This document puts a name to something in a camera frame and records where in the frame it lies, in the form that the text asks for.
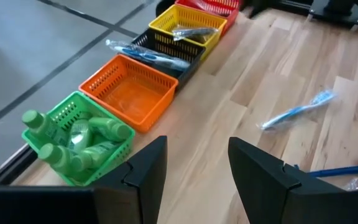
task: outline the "black machine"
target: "black machine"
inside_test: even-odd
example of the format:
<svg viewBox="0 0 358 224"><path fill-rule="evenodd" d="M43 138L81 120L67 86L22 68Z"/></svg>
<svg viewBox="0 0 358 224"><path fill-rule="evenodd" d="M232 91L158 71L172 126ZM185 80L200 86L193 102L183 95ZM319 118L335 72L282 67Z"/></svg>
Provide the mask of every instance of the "black machine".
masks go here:
<svg viewBox="0 0 358 224"><path fill-rule="evenodd" d="M0 223L153 224L166 172L160 136L88 187L0 186Z"/></svg>
<svg viewBox="0 0 358 224"><path fill-rule="evenodd" d="M358 224L358 191L346 192L239 139L229 160L250 224Z"/></svg>
<svg viewBox="0 0 358 224"><path fill-rule="evenodd" d="M240 0L240 2L241 11L247 7L252 8L250 18L254 18L266 9L274 8L352 30L358 29L358 0ZM175 0L162 0L155 9L156 15L160 15L174 3Z"/></svg>

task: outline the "yellow basket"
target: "yellow basket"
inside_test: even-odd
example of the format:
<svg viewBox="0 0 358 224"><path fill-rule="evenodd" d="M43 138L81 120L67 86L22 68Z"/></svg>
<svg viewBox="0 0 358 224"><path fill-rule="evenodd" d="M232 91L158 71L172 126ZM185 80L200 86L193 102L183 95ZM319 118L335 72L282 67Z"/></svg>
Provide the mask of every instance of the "yellow basket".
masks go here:
<svg viewBox="0 0 358 224"><path fill-rule="evenodd" d="M195 10L190 7L173 5L167 9L163 14L154 19L149 27L160 32L172 35L172 30L178 25L184 27L214 27L219 31L213 34L205 43L201 44L194 40L185 38L193 44L205 47L205 52L201 56L203 60L219 42L223 27L227 20L222 17L214 16L200 10Z"/></svg>

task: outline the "red basket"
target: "red basket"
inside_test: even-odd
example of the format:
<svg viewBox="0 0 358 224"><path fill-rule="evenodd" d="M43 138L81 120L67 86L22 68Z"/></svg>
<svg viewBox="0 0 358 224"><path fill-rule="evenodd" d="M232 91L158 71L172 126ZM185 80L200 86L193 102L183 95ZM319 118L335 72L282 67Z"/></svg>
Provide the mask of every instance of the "red basket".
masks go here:
<svg viewBox="0 0 358 224"><path fill-rule="evenodd" d="M198 9L227 19L223 28L223 36L236 21L240 0L176 0L175 4Z"/></svg>

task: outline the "black basket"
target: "black basket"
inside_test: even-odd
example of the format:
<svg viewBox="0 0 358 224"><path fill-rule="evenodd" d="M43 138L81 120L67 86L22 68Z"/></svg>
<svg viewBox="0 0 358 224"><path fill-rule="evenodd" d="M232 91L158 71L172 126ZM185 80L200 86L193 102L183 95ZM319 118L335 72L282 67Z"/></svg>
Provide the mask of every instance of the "black basket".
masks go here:
<svg viewBox="0 0 358 224"><path fill-rule="evenodd" d="M153 29L147 29L143 34L136 37L132 43L190 62L190 66L184 72L161 65L142 62L160 72L175 77L179 81L176 91L182 89L186 82L193 76L200 63L200 58L205 51L204 47L200 47L185 40L173 41L171 35Z"/></svg>

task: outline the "green basket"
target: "green basket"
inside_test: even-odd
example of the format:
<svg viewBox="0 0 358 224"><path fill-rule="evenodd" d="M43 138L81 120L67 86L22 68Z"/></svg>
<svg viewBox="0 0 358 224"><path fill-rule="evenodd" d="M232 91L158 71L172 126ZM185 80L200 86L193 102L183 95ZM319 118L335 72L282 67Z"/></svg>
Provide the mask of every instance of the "green basket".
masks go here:
<svg viewBox="0 0 358 224"><path fill-rule="evenodd" d="M99 116L103 118L112 118L117 121L123 123L120 119L116 118L110 112L99 106L93 100L89 99L87 96L82 94L79 91L73 92L70 96L65 98L61 103L59 103L54 109L49 111L49 114L52 119L57 122L57 124L62 127L65 131L69 132L72 124L74 121L77 120L79 113L85 111L91 113L93 116ZM131 129L131 136L122 143L122 145L116 150L106 162L94 173L91 177L85 182L79 182L77 180L71 179L63 174L57 172L57 174L62 177L62 179L68 185L77 185L77 186L86 186L92 183L93 181L97 180L104 174L107 174L118 165L124 162L125 158L131 153L132 151L132 142L134 140L135 131ZM31 148L38 153L40 148L48 143L40 141L39 139L35 138L29 129L23 131L22 138L26 140Z"/></svg>

